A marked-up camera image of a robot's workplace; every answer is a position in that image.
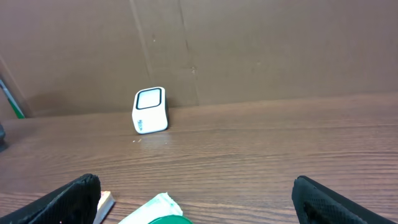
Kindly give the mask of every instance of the wooden table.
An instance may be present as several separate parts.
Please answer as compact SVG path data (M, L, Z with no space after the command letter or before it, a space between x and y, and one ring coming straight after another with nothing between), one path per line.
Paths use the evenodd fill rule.
M168 192L194 223L298 223L307 175L398 222L398 94L170 110L138 135L130 113L11 120L0 152L0 215L85 173L117 200L117 223Z

